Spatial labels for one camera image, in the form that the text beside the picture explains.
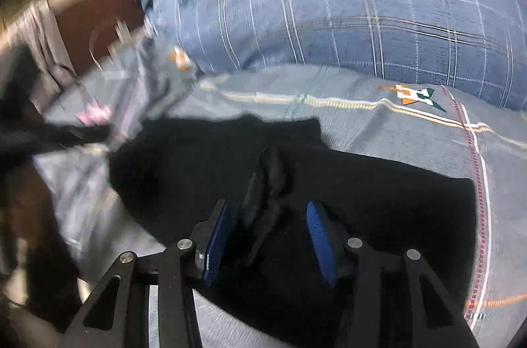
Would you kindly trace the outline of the black pants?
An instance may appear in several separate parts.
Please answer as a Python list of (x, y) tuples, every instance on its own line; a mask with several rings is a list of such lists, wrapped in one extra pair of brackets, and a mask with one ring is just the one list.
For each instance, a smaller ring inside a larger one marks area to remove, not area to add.
[[(148, 120), (109, 157), (132, 217), (165, 246), (231, 204), (218, 277), (200, 293), (298, 347), (474, 347), (463, 319), (475, 192), (404, 163), (328, 148), (318, 120)], [(322, 203), (353, 272), (330, 288), (306, 226)]]

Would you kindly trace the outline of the grey patterned bed sheet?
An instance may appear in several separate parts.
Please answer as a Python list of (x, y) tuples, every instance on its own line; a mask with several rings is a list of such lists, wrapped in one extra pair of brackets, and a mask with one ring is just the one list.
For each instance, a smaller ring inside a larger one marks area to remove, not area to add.
[(61, 235), (80, 273), (95, 284), (118, 253), (148, 254), (162, 245), (125, 211), (108, 183), (106, 152), (157, 116), (321, 122), (322, 137), (346, 153), (397, 160), (473, 180), (484, 285), (467, 294), (467, 322), (480, 347), (506, 347), (526, 318), (526, 112), (496, 108), (458, 90), (432, 86), (446, 112), (418, 101), (404, 106), (389, 82), (354, 71), (281, 65), (234, 74), (179, 72), (166, 46), (144, 40), (89, 70), (45, 111), (51, 122), (79, 125), (95, 101), (110, 109), (111, 146), (41, 155), (35, 163), (54, 199)]

